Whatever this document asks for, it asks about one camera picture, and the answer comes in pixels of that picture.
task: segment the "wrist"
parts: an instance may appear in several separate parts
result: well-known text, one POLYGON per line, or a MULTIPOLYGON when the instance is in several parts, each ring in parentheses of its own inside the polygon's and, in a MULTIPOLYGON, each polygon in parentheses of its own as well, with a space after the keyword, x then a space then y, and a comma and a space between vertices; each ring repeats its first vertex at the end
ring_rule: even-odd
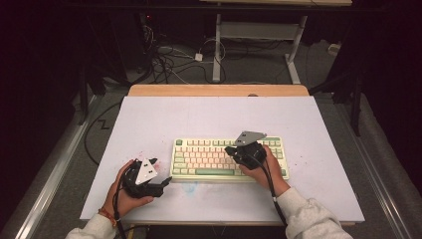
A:
POLYGON ((289 188, 290 186, 283 179, 274 183, 274 191, 277 197, 281 196, 289 188))
POLYGON ((110 221, 112 227, 117 225, 117 221, 115 220, 114 215, 107 211, 105 207, 99 209, 99 215, 107 218, 110 221))

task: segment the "red bracelet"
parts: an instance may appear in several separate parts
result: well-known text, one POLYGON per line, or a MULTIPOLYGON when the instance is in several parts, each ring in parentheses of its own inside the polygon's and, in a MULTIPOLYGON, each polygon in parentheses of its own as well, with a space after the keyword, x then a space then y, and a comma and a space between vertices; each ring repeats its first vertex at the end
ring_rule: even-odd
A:
POLYGON ((117 222, 115 221, 114 217, 109 214, 104 207, 99 209, 99 215, 108 218, 108 220, 111 222, 112 227, 115 227, 115 225, 117 225, 117 222))

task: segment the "sleeve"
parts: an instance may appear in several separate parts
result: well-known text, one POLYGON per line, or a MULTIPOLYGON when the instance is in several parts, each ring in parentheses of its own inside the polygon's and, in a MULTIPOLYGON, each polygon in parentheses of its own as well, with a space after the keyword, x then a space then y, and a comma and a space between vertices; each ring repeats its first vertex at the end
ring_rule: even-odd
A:
POLYGON ((94 215, 84 229, 75 228, 68 233, 66 239, 112 239, 115 230, 109 220, 99 214, 94 215))
POLYGON ((288 238, 352 238, 330 211, 314 199, 304 199, 293 187, 277 202, 288 223, 288 238))

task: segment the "keyboard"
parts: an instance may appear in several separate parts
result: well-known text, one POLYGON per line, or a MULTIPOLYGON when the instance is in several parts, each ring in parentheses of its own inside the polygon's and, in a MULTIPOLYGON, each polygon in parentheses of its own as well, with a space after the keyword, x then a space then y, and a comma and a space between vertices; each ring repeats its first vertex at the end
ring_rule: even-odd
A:
MULTIPOLYGON (((224 150, 234 146, 235 139, 178 138, 174 141, 170 176, 175 181, 255 181, 245 175, 239 164, 224 150)), ((277 158, 284 179, 289 179, 282 139, 267 136, 258 143, 267 145, 277 158)))

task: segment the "white tabletop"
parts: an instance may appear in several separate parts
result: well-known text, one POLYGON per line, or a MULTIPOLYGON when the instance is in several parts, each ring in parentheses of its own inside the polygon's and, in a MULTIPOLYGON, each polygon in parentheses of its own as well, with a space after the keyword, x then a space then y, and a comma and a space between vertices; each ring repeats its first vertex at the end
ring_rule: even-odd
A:
MULTIPOLYGON (((118 170, 130 159, 158 158, 168 177, 178 137, 236 138, 242 130, 283 139, 289 184, 313 197, 341 222, 362 212, 313 97, 126 97, 87 198, 81 219, 103 205, 118 170)), ((280 224, 271 194, 257 183, 171 182, 164 194, 123 220, 145 224, 280 224)))

